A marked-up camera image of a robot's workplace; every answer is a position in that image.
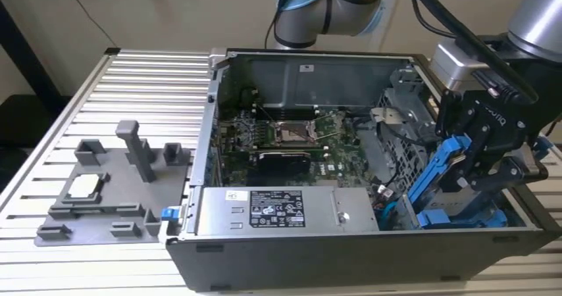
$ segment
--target black power cord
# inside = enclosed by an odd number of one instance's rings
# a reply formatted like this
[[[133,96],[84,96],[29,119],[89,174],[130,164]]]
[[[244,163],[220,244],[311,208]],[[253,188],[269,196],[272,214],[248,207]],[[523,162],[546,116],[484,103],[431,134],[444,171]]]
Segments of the black power cord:
[[[405,141],[407,143],[411,143],[412,145],[421,146],[421,147],[427,146],[427,144],[423,143],[421,141],[413,140],[413,139],[405,137],[404,135],[401,135],[399,132],[396,132],[385,122],[377,122],[376,124],[380,124],[393,137],[399,138],[400,140]]]
[[[417,0],[412,0],[412,8],[413,8],[413,14],[415,18],[417,19],[417,22],[421,24],[421,26],[428,30],[429,32],[448,38],[456,38],[455,34],[445,32],[443,30],[439,30],[436,27],[431,26],[429,23],[423,19],[421,12],[419,11],[419,5]]]
[[[277,22],[279,19],[279,14],[281,13],[281,9],[284,7],[284,5],[287,4],[288,0],[277,0],[277,7],[275,10],[275,15],[273,15],[273,19],[269,23],[268,29],[267,29],[267,33],[265,33],[265,39],[263,40],[263,48],[267,49],[267,40],[269,38],[269,33],[271,33],[271,29],[275,27],[275,23]]]
[[[363,130],[363,129],[368,129],[368,127],[364,127],[364,128],[361,128],[360,126],[357,126],[359,124],[361,124],[361,123],[367,123],[367,122],[369,122],[371,121],[371,117],[369,116],[365,116],[365,117],[360,117],[360,118],[357,118],[356,120],[353,120],[352,121],[352,123],[351,123],[351,127],[355,129],[355,130]],[[391,157],[391,159],[392,159],[392,161],[393,161],[393,165],[395,165],[395,168],[393,168],[393,174],[392,174],[392,177],[389,178],[389,180],[387,181],[387,182],[381,182],[380,184],[381,185],[384,185],[385,187],[388,187],[388,185],[391,185],[391,183],[396,180],[396,178],[397,178],[397,175],[399,175],[399,171],[397,171],[397,157],[396,157],[396,154],[392,152],[392,150],[389,149],[389,147],[385,145],[385,143],[381,141],[381,138],[380,138],[380,136],[377,136],[379,137],[379,141],[380,141],[380,146],[383,147],[383,149],[384,149],[384,151],[385,151],[385,153],[388,153],[388,155],[389,155],[389,157]]]
[[[551,133],[554,132],[554,128],[555,128],[555,125],[558,124],[558,122],[559,122],[559,120],[558,121],[554,121],[552,124],[550,124],[550,127],[547,128],[547,131],[544,133],[544,136],[546,137],[550,136]]]
[[[81,10],[85,13],[85,16],[88,17],[89,21],[92,21],[92,23],[97,26],[98,30],[101,31],[101,33],[104,33],[106,39],[110,41],[110,43],[113,44],[113,47],[116,47],[116,43],[113,41],[113,39],[109,37],[108,33],[105,32],[105,30],[100,27],[100,25],[97,24],[96,20],[90,17],[88,10],[85,9],[84,5],[81,4],[80,0],[76,0],[76,2],[80,5]]]

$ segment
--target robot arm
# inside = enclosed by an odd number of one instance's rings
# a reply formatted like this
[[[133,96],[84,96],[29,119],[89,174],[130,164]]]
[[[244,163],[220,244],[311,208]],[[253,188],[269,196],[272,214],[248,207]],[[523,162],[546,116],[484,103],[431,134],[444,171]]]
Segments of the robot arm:
[[[381,0],[280,0],[273,19],[277,49],[305,49],[319,34],[356,36],[372,31]]]
[[[455,35],[456,46],[488,68],[472,71],[485,91],[443,93],[435,133],[444,140],[408,200],[420,224],[431,227],[421,220],[441,210],[435,198],[463,194],[456,209],[441,215],[451,224],[465,225],[468,219],[485,226],[476,216],[488,208],[489,194],[547,178],[532,149],[540,128],[562,112],[562,45],[551,39],[562,31],[562,4],[524,0],[510,33],[481,41],[436,0],[420,1]],[[536,5],[544,12],[534,12]]]

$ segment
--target blue latch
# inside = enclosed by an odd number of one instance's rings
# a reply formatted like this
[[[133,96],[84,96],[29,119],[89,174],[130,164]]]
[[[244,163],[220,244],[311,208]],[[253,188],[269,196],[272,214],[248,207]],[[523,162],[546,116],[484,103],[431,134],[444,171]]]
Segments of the blue latch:
[[[441,174],[448,167],[449,157],[456,153],[464,151],[471,144],[471,140],[465,136],[452,136],[447,138],[439,146],[431,162],[419,175],[411,189],[407,192],[409,203],[415,206],[423,192],[429,186],[435,177]]]
[[[176,222],[178,221],[178,209],[174,208],[165,208],[161,210],[161,220],[166,220],[169,222]]]
[[[423,210],[416,217],[419,226],[424,229],[437,229],[449,226],[449,219],[443,209]]]
[[[538,160],[543,160],[548,154],[550,148],[554,147],[554,144],[547,140],[544,136],[536,138],[535,146],[532,150],[535,151],[535,157]]]

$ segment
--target motherboard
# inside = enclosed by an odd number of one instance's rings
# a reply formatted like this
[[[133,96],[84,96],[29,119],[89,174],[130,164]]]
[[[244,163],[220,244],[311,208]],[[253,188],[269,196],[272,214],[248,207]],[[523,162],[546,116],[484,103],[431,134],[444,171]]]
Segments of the motherboard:
[[[219,122],[221,185],[369,186],[375,176],[352,122],[336,108],[292,117],[263,107],[240,111]]]

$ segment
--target sticker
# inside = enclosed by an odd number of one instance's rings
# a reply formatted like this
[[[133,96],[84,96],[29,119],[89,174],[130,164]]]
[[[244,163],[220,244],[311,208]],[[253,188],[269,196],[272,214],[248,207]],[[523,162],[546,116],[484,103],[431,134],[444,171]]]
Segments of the sticker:
[[[248,191],[235,191],[229,189],[227,195],[224,196],[227,201],[247,201],[248,200]]]
[[[249,225],[253,228],[304,227],[301,191],[251,191]]]
[[[312,64],[301,64],[299,66],[299,72],[313,72],[313,65]]]

